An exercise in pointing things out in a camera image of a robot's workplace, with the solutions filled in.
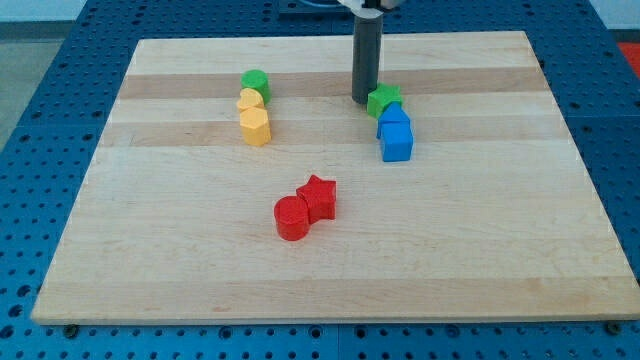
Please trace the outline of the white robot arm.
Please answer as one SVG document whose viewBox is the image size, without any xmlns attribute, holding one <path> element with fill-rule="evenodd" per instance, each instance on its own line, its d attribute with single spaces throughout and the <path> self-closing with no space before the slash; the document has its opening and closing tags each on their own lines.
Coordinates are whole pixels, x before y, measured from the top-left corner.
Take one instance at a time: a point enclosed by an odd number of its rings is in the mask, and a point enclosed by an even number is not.
<svg viewBox="0 0 640 360">
<path fill-rule="evenodd" d="M 393 10 L 406 0 L 337 0 L 347 7 L 353 15 L 364 19 L 375 19 L 384 12 Z"/>
</svg>

